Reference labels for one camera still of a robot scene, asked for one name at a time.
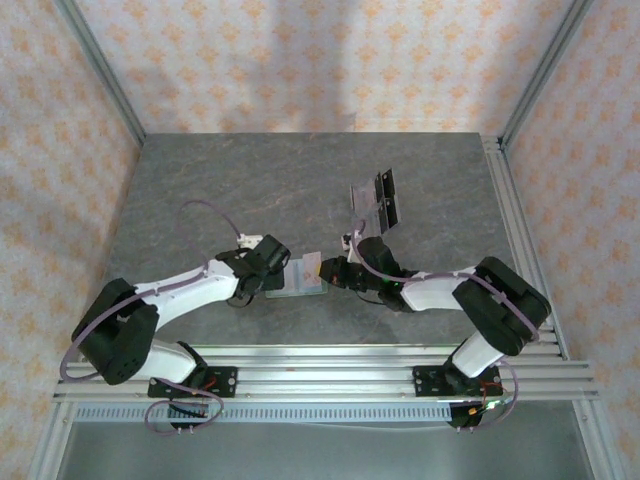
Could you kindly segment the black right controller box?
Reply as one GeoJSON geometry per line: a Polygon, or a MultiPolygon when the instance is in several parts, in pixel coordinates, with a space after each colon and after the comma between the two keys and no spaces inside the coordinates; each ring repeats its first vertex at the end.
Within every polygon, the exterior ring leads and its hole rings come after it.
{"type": "Polygon", "coordinates": [[[451,419],[447,421],[456,432],[469,433],[499,425],[515,406],[513,397],[501,397],[481,403],[454,403],[450,405],[451,419]]]}

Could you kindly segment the black left controller box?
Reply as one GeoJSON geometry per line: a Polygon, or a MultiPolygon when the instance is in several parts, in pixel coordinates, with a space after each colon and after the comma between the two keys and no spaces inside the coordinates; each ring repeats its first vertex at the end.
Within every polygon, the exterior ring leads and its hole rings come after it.
{"type": "Polygon", "coordinates": [[[209,420],[209,407],[201,404],[170,404],[167,418],[174,430],[191,431],[209,420]]]}

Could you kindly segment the clear acrylic card stand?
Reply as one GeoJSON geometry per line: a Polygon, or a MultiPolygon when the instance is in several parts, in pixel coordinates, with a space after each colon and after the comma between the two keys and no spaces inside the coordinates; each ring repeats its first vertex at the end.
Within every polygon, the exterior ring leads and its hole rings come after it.
{"type": "Polygon", "coordinates": [[[350,185],[351,205],[355,217],[356,232],[361,237],[382,236],[380,234],[376,201],[375,177],[350,185]]]}

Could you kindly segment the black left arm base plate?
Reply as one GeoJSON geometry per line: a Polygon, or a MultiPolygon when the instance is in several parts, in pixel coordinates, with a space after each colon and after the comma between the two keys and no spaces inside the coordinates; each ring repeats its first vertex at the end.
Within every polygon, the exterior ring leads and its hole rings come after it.
{"type": "Polygon", "coordinates": [[[150,398],[183,399],[204,398],[205,392],[220,398],[233,398],[238,382],[238,369],[233,366],[198,367],[178,386],[152,378],[147,395],[150,398]]]}

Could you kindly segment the wide aluminium mounting rail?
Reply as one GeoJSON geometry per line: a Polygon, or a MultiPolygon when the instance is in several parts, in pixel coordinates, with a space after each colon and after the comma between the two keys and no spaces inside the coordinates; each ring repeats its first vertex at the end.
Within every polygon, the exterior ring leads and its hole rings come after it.
{"type": "MultiPolygon", "coordinates": [[[[238,368],[235,398],[250,401],[382,401],[416,397],[410,366],[280,366],[238,368]]],[[[498,368],[503,388],[519,392],[522,400],[596,399],[600,387],[591,368],[581,362],[550,365],[516,364],[498,368]]],[[[104,381],[62,382],[55,387],[56,400],[116,401],[147,397],[147,380],[130,380],[118,386],[104,381]]],[[[454,397],[434,397],[453,401],[454,397]]]]}

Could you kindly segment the aluminium side rail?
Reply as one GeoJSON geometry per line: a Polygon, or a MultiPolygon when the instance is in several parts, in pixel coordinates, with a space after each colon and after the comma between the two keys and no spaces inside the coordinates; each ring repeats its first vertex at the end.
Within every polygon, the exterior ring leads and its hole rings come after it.
{"type": "Polygon", "coordinates": [[[518,194],[507,155],[501,149],[498,137],[483,135],[481,143],[496,191],[516,270],[550,302],[552,313],[545,321],[544,327],[554,333],[560,354],[567,358],[569,354],[564,332],[558,321],[552,294],[549,292],[537,257],[533,237],[525,217],[524,207],[518,194]]]}

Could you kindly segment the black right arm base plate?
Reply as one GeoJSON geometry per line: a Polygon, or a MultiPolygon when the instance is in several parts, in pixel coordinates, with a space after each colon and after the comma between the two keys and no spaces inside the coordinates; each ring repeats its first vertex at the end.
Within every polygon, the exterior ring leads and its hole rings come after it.
{"type": "Polygon", "coordinates": [[[412,377],[417,397],[480,398],[504,393],[497,367],[487,367],[471,378],[453,366],[414,366],[412,377]]]}

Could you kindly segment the aluminium frame leg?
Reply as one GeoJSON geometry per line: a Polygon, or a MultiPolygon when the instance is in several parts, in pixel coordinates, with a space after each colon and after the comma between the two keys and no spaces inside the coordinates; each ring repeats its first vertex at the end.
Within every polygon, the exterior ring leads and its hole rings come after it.
{"type": "Polygon", "coordinates": [[[615,480],[592,402],[574,400],[572,405],[594,480],[615,480]]]}
{"type": "Polygon", "coordinates": [[[76,402],[55,402],[45,422],[27,480],[56,480],[76,416],[76,402]]]}

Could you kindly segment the black controller box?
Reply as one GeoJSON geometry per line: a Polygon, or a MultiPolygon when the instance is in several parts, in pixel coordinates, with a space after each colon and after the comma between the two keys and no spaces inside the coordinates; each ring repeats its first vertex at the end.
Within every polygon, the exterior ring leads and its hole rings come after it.
{"type": "Polygon", "coordinates": [[[481,403],[454,403],[450,405],[451,419],[447,421],[456,432],[469,433],[499,425],[515,406],[513,397],[501,397],[481,403]]]}
{"type": "Polygon", "coordinates": [[[170,404],[167,418],[174,430],[191,431],[209,420],[209,407],[201,404],[170,404]]]}

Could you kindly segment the aluminium frame post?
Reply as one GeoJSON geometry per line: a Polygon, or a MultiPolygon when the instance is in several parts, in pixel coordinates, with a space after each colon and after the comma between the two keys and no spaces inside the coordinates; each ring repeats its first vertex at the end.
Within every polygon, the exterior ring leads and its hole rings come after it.
{"type": "Polygon", "coordinates": [[[133,105],[129,101],[106,54],[95,37],[76,0],[53,0],[78,40],[85,58],[102,83],[103,89],[118,110],[126,128],[139,147],[145,143],[147,133],[133,105]]]}
{"type": "Polygon", "coordinates": [[[519,131],[533,110],[546,83],[559,65],[565,50],[579,30],[593,2],[594,0],[572,0],[509,117],[502,135],[498,137],[498,144],[502,151],[507,151],[515,143],[519,131]]]}

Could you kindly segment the narrow aluminium table edge rail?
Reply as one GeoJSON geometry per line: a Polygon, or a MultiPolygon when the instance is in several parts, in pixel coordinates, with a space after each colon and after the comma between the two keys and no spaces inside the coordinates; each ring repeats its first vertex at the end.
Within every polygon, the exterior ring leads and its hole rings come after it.
{"type": "Polygon", "coordinates": [[[448,357],[455,347],[426,345],[229,345],[195,346],[202,357],[448,357]]]}

